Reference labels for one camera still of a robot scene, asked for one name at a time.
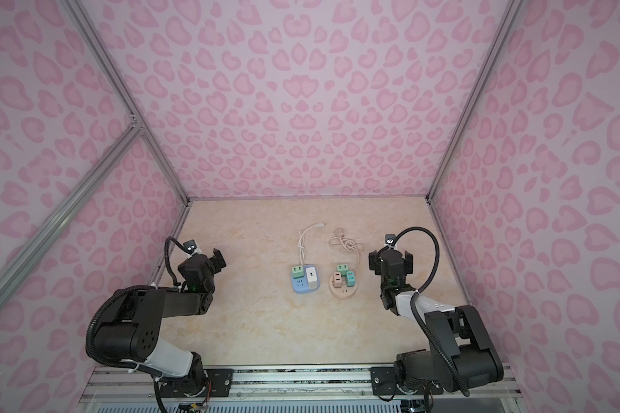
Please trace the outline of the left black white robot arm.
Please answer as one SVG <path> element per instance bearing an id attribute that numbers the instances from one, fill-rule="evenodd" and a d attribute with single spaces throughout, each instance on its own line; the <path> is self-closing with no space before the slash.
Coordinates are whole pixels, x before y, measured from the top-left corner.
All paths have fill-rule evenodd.
<path id="1" fill-rule="evenodd" d="M 203 316 L 213 302 L 215 276 L 227 266 L 218 249 L 201 253 L 195 241 L 165 239 L 164 264 L 171 287 L 139 285 L 113 293 L 92 317 L 85 352 L 102 366 L 146 373 L 157 396 L 166 387 L 175 395 L 196 396 L 209 389 L 202 358 L 161 337 L 166 318 Z"/>

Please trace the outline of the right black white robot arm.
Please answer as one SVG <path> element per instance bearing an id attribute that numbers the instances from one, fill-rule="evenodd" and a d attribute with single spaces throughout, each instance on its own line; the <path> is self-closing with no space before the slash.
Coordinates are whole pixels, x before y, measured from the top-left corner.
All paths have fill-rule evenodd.
<path id="1" fill-rule="evenodd" d="M 402 237 L 412 232 L 427 235 L 434 248 L 432 267 L 420 287 L 406 280 L 413 273 L 413 254 L 397 249 Z M 504 379 L 503 363 L 477 309 L 446 305 L 425 295 L 437 275 L 440 258 L 437 237 L 421 226 L 388 234 L 384 246 L 369 254 L 370 271 L 380 277 L 383 308 L 415 322 L 429 345 L 428 349 L 398 354 L 389 382 L 372 379 L 373 392 L 383 401 L 420 393 L 425 404 L 430 404 L 436 394 L 460 392 L 468 397 L 472 389 Z"/>

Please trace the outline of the light green plug adapter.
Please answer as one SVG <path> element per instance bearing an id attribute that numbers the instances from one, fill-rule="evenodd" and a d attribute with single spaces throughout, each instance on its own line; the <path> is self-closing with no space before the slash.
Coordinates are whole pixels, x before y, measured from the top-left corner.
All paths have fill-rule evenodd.
<path id="1" fill-rule="evenodd" d="M 296 279 L 301 279 L 305 276 L 305 268 L 302 265 L 294 266 L 291 270 L 291 277 Z"/>

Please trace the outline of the white square plug adapter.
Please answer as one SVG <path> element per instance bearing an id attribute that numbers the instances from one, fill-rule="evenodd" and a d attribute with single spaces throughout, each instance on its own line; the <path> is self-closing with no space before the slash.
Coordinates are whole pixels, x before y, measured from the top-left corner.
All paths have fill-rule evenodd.
<path id="1" fill-rule="evenodd" d="M 308 266 L 305 268 L 305 274 L 308 282 L 308 289 L 315 290 L 319 284 L 317 269 L 314 266 Z"/>

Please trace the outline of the teal plug adapter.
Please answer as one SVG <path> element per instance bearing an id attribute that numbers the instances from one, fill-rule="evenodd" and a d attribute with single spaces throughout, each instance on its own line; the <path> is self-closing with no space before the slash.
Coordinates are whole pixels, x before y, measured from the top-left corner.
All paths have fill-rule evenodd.
<path id="1" fill-rule="evenodd" d="M 353 271 L 347 271 L 345 273 L 345 283 L 346 287 L 355 287 L 356 286 L 356 275 Z"/>

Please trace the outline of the pink plug adapter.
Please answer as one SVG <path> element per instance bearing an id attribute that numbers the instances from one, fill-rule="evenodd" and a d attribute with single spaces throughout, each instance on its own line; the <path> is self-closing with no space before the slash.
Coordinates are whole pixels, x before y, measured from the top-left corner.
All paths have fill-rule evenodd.
<path id="1" fill-rule="evenodd" d="M 344 280 L 341 273 L 336 272 L 332 275 L 332 287 L 337 289 L 344 287 Z"/>

